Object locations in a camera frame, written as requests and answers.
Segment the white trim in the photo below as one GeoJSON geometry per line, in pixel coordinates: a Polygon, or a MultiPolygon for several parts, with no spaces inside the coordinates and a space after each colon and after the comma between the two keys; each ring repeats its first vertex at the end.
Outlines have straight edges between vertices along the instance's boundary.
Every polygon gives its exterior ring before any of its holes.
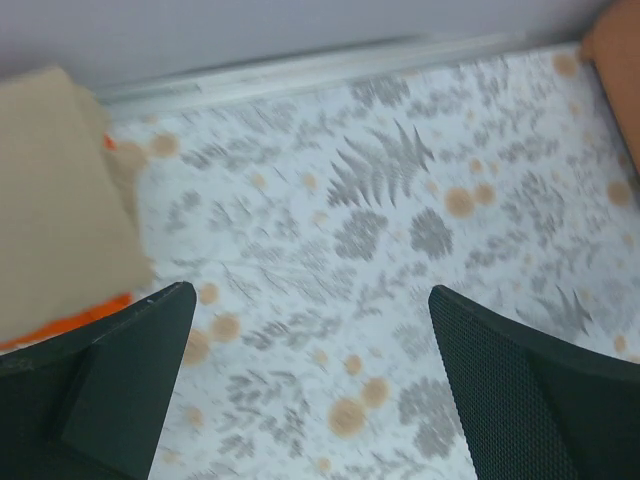
{"type": "Polygon", "coordinates": [[[98,92],[98,99],[114,119],[126,119],[298,93],[361,77],[450,64],[576,38],[570,34],[496,34],[446,42],[428,39],[389,42],[117,87],[98,92]]]}

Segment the white patterned tablecloth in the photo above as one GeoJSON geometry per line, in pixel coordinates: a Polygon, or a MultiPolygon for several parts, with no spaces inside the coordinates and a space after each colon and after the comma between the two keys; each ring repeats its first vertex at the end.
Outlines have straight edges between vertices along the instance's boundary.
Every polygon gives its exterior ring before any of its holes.
{"type": "Polygon", "coordinates": [[[427,298],[640,358],[638,184],[577,45],[115,127],[200,292],[153,480],[473,479],[427,298]]]}

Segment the orange object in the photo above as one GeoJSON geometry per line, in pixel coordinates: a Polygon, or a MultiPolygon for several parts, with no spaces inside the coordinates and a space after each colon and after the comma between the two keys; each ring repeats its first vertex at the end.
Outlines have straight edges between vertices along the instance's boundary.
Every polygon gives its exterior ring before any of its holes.
{"type": "MultiPolygon", "coordinates": [[[[116,143],[108,135],[104,136],[104,146],[109,150],[116,149],[116,143]]],[[[96,320],[100,320],[101,318],[108,317],[109,315],[119,312],[131,305],[132,301],[133,296],[131,294],[127,293],[120,295],[109,300],[107,303],[93,307],[79,315],[56,320],[28,335],[9,342],[0,343],[0,350],[9,350],[20,345],[29,345],[41,342],[48,338],[70,332],[71,330],[75,330],[76,328],[83,327],[95,322],[96,320]]]]}

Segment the brown object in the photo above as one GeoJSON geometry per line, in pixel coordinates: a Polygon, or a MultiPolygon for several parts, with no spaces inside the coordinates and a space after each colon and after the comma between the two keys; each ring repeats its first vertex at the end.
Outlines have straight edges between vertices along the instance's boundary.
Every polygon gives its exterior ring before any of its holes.
{"type": "Polygon", "coordinates": [[[151,280],[78,92],[57,68],[0,85],[0,341],[151,280]]]}
{"type": "Polygon", "coordinates": [[[640,1],[614,3],[582,42],[593,61],[636,167],[640,167],[640,1]]]}

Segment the gray wall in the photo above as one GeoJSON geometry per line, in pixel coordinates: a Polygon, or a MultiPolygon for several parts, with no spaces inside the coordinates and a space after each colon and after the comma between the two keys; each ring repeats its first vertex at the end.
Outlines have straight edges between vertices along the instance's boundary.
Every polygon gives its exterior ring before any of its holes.
{"type": "Polygon", "coordinates": [[[408,35],[558,32],[609,0],[0,0],[0,76],[89,86],[408,35]]]}

